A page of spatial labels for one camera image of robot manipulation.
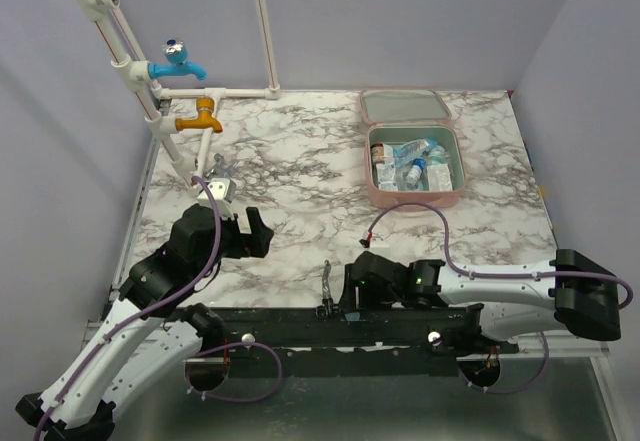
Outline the pink medicine kit case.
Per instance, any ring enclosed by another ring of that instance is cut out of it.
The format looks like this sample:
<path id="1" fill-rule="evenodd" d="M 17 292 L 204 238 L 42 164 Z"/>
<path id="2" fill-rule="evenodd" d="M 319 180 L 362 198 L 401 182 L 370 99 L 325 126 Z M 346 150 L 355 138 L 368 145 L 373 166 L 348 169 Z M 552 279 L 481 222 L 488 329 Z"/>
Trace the pink medicine kit case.
<path id="1" fill-rule="evenodd" d="M 360 93 L 359 104 L 368 126 L 364 156 L 371 204 L 454 206 L 466 173 L 451 113 L 440 95 L 427 89 L 369 89 Z"/>

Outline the alcohol pad packets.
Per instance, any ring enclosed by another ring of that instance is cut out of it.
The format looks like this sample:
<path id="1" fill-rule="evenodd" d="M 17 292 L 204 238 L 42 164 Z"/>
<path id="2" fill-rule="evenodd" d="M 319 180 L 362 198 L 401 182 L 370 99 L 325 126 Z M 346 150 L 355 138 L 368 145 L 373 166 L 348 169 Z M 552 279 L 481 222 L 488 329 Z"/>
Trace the alcohol pad packets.
<path id="1" fill-rule="evenodd" d="M 381 191 L 397 192 L 397 170 L 393 163 L 377 163 L 374 166 L 376 186 Z"/>

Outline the clear bag teal pads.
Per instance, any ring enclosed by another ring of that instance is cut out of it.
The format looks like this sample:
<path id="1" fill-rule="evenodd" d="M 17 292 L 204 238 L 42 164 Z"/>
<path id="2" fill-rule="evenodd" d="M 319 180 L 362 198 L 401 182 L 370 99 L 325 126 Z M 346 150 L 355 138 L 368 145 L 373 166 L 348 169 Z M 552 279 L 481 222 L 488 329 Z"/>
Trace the clear bag teal pads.
<path id="1" fill-rule="evenodd" d="M 447 192 L 453 190 L 451 172 L 446 162 L 429 161 L 425 174 L 430 191 Z"/>

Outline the blue capped small bottle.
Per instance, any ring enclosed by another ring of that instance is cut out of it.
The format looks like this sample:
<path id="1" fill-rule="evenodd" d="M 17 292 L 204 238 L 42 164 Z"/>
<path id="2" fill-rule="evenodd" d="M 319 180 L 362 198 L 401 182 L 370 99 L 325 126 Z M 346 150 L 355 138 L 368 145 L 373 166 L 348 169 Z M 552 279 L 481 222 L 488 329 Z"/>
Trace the blue capped small bottle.
<path id="1" fill-rule="evenodd" d="M 410 186 L 415 186 L 419 183 L 422 174 L 426 167 L 426 159 L 424 157 L 416 158 L 406 174 L 405 181 Z"/>

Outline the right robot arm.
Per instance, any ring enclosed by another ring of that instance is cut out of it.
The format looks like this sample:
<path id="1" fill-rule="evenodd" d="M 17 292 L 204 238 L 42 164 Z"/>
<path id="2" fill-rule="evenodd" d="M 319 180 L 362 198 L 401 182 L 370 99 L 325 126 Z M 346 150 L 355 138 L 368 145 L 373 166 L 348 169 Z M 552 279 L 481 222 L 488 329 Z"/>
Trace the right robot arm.
<path id="1" fill-rule="evenodd" d="M 572 250 L 533 265 L 462 268 L 439 259 L 403 265 L 365 251 L 345 268 L 338 310 L 339 348 L 417 347 L 459 358 L 530 333 L 621 337 L 612 274 Z"/>

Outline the metal scissors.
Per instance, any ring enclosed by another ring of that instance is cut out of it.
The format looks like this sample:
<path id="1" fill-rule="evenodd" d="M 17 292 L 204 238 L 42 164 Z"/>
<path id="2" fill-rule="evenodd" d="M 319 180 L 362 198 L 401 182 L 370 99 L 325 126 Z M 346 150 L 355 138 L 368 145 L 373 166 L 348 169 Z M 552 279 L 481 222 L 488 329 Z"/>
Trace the metal scissors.
<path id="1" fill-rule="evenodd" d="M 332 317 L 337 312 L 337 304 L 333 300 L 330 287 L 331 263 L 329 260 L 324 261 L 323 272 L 321 276 L 321 303 L 316 307 L 316 317 L 326 319 Z"/>

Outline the blue wipes packet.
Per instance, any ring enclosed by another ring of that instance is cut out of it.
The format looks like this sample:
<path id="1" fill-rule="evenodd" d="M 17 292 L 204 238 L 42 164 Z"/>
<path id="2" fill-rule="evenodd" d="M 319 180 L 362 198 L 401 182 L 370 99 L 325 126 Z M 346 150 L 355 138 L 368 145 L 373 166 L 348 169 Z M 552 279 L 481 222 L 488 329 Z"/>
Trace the blue wipes packet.
<path id="1" fill-rule="evenodd" d="M 411 163 L 420 157 L 424 152 L 431 151 L 438 145 L 438 142 L 430 138 L 422 138 L 409 141 L 402 145 L 392 146 L 392 159 L 397 166 Z"/>

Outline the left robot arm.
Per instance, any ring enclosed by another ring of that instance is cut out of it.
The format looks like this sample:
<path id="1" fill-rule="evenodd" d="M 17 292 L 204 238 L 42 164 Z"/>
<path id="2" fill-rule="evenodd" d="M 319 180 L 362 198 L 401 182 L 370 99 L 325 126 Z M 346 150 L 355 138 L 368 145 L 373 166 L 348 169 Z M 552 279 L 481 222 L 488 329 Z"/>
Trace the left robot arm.
<path id="1" fill-rule="evenodd" d="M 136 263 L 99 330 L 47 389 L 24 395 L 17 413 L 37 440 L 106 440 L 116 417 L 169 368 L 194 355 L 252 347 L 226 333 L 223 320 L 198 303 L 183 307 L 224 258 L 263 258 L 274 232 L 254 207 L 248 232 L 235 217 L 195 204 L 168 239 Z"/>

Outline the brown medicine bottle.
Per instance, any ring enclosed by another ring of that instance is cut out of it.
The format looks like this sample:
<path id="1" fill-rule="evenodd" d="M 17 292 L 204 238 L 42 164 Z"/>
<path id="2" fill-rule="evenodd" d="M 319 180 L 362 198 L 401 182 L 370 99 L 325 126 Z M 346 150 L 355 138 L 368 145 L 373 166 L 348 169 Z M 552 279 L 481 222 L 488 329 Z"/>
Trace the brown medicine bottle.
<path id="1" fill-rule="evenodd" d="M 371 161 L 376 163 L 384 163 L 386 160 L 386 145 L 383 143 L 375 143 L 370 147 Z"/>

